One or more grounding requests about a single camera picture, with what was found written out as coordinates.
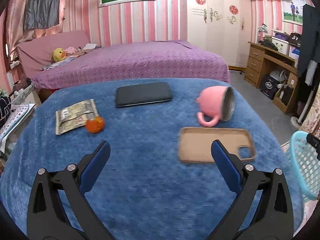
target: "blue blanket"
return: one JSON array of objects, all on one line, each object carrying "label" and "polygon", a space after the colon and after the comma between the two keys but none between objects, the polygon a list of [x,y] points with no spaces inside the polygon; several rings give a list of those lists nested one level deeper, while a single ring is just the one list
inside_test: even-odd
[{"label": "blue blanket", "polygon": [[[168,103],[115,107],[118,87],[168,82]],[[203,240],[214,229],[235,198],[215,164],[184,164],[178,159],[178,133],[199,126],[195,99],[206,87],[227,85],[210,79],[136,79],[94,83],[55,92],[36,110],[12,152],[0,179],[1,199],[15,223],[26,232],[30,190],[39,168],[64,169],[92,153],[102,140],[111,156],[86,198],[118,240]],[[55,135],[55,111],[82,100],[95,100],[105,129],[89,134],[84,127]],[[294,210],[294,228],[303,217],[300,188],[285,154],[266,124],[236,92],[236,109],[217,127],[245,128],[252,135],[262,171],[283,169]],[[61,194],[73,226],[79,225]],[[259,201],[257,194],[243,226],[248,226]]]}]

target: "headboard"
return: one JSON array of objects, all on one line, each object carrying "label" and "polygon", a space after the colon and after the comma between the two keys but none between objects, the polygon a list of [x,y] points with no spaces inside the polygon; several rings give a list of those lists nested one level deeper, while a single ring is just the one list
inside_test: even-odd
[{"label": "headboard", "polygon": [[52,53],[56,48],[83,48],[89,39],[84,31],[57,33],[22,42],[17,45],[17,53],[26,77],[36,76],[43,67],[52,64]]}]

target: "desk drawer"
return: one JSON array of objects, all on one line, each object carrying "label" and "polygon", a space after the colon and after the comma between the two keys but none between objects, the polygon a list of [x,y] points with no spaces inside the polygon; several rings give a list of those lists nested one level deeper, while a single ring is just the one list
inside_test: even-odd
[{"label": "desk drawer", "polygon": [[258,61],[263,61],[264,51],[260,49],[256,49],[254,47],[250,48],[249,56],[257,59]]},{"label": "desk drawer", "polygon": [[247,78],[249,78],[251,81],[253,81],[254,83],[257,83],[258,82],[258,79],[259,79],[259,73],[254,71],[253,69],[251,68],[247,68],[245,70],[245,76]]},{"label": "desk drawer", "polygon": [[255,59],[253,57],[249,57],[248,58],[248,67],[252,68],[253,70],[260,73],[260,70],[262,68],[262,62],[258,61],[257,59]]}]

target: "gray floor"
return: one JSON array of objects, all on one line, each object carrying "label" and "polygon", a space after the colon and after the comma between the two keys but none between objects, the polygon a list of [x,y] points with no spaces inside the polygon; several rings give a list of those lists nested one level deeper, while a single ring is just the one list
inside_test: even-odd
[{"label": "gray floor", "polygon": [[272,101],[254,88],[244,78],[244,73],[231,71],[231,85],[247,100],[260,118],[267,124],[280,144],[290,140],[296,129],[291,125],[291,116],[283,114]]}]

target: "white wardrobe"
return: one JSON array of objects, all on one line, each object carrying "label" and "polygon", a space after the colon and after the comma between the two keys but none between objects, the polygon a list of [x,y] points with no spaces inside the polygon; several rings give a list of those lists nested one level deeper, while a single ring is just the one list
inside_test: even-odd
[{"label": "white wardrobe", "polygon": [[250,0],[187,0],[188,42],[246,67],[252,33]]}]

